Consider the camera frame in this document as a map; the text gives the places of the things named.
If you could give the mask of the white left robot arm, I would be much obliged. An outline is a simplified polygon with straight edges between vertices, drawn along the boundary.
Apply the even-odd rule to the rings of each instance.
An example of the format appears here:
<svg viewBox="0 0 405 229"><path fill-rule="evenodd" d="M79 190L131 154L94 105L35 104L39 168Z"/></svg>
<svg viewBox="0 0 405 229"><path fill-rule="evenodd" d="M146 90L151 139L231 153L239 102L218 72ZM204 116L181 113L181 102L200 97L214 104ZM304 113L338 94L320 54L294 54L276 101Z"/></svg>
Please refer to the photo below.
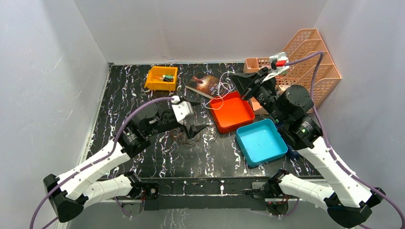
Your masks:
<svg viewBox="0 0 405 229"><path fill-rule="evenodd" d="M50 201L59 222L71 221L95 203L115 198L157 199L159 185L140 180L135 172L101 180L111 169L133 159L151 144L154 135L177 129L187 138L195 137L205 125L191 125L196 101L169 97L170 106L160 110L157 99L137 108L124 121L116 136L97 153L77 167L58 176L43 179L46 199Z"/></svg>

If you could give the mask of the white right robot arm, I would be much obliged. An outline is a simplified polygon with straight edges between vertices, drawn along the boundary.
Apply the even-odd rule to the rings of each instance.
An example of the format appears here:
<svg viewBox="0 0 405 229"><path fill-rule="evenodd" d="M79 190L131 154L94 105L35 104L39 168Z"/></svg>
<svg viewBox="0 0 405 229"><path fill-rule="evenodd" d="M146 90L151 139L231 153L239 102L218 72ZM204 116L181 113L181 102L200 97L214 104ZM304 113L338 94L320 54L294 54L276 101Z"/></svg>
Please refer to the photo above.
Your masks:
<svg viewBox="0 0 405 229"><path fill-rule="evenodd" d="M382 202L384 192L360 181L330 146L320 122L308 115L314 103L308 90L291 85L276 89L275 71L263 68L256 73L229 73L242 100L255 98L269 118L238 128L236 141L249 166L279 158L290 147L306 158L328 181L327 187L277 171L264 189L276 198L296 196L325 210L339 225L362 225L372 208Z"/></svg>

